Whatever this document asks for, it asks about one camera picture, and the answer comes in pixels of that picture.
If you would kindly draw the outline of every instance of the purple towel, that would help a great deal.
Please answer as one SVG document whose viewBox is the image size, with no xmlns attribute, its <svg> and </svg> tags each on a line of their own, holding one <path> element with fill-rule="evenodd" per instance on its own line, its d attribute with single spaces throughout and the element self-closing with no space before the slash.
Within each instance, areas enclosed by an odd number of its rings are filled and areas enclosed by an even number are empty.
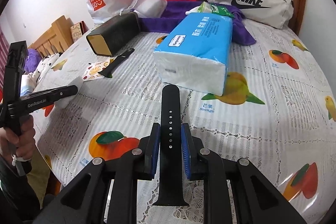
<svg viewBox="0 0 336 224">
<path fill-rule="evenodd" d="M 185 12 L 201 5 L 201 1 L 184 1 L 172 0 L 168 1 L 167 8 L 163 12 L 161 18 L 140 18 L 140 26 L 143 32 L 162 32 L 170 33 L 180 22 L 186 17 Z M 235 6 L 217 4 L 226 7 L 234 16 L 232 41 L 248 46 L 255 44 L 255 39 L 246 30 L 242 20 L 244 14 Z"/>
<path fill-rule="evenodd" d="M 40 54 L 38 53 L 38 51 L 32 48 L 29 48 L 28 56 L 26 58 L 26 63 L 25 63 L 25 71 L 28 73 L 34 72 L 41 60 L 42 58 Z"/>
</svg>

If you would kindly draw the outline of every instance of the human hand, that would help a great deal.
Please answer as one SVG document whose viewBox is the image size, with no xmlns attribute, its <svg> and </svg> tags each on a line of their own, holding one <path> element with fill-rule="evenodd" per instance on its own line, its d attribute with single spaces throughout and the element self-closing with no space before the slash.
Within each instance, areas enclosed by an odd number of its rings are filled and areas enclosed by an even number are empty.
<svg viewBox="0 0 336 224">
<path fill-rule="evenodd" d="M 22 157 L 24 160 L 29 160 L 33 156 L 33 152 L 35 150 L 35 129 L 34 119 L 31 115 L 29 116 L 29 119 L 21 125 L 21 136 L 17 136 L 9 128 L 0 128 L 0 155 L 7 161 L 9 165 L 12 164 L 13 158 L 8 142 L 17 147 L 17 157 Z"/>
</svg>

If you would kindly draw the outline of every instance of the fruit print tablecloth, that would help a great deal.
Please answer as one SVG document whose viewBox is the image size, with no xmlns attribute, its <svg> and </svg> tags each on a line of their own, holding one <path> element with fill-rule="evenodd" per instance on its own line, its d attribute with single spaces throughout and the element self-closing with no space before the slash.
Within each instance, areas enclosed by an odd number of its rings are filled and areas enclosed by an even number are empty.
<svg viewBox="0 0 336 224">
<path fill-rule="evenodd" d="M 308 223 L 315 223 L 336 198 L 335 98 L 313 56 L 290 29 L 244 23 L 257 44 L 232 44 L 222 96 L 180 88 L 182 122 L 223 158 L 248 157 Z M 137 36 L 128 45 L 135 52 L 113 78 L 85 81 L 66 109 L 51 106 L 33 113 L 37 146 L 63 184 L 93 156 L 113 159 L 137 146 L 160 122 L 165 84 L 152 52 L 162 36 Z M 36 90 L 67 85 L 96 62 L 106 57 L 96 56 L 83 36 Z M 202 223 L 202 182 L 184 180 L 190 207 L 162 208 L 152 206 L 158 178 L 159 170 L 153 181 L 139 182 L 138 223 Z"/>
</svg>

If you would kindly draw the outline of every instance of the fruit print packet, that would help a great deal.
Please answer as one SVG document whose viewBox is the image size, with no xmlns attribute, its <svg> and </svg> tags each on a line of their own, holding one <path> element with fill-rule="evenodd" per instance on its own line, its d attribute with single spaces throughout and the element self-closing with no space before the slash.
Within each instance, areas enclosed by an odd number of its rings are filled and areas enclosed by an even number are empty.
<svg viewBox="0 0 336 224">
<path fill-rule="evenodd" d="M 82 76 L 83 80 L 90 81 L 105 78 L 103 75 L 99 74 L 99 72 L 104 70 L 112 62 L 113 59 L 107 58 L 105 61 L 89 64 Z"/>
</svg>

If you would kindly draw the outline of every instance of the green package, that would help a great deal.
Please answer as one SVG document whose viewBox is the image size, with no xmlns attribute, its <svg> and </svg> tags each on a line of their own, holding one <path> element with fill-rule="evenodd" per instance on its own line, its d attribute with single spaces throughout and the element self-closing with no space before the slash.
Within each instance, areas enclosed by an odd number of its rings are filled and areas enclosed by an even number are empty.
<svg viewBox="0 0 336 224">
<path fill-rule="evenodd" d="M 220 16 L 227 16 L 234 18 L 235 16 L 231 14 L 227 8 L 224 6 L 216 6 L 207 2 L 203 2 L 198 8 L 197 12 L 199 13 L 212 13 Z"/>
</svg>

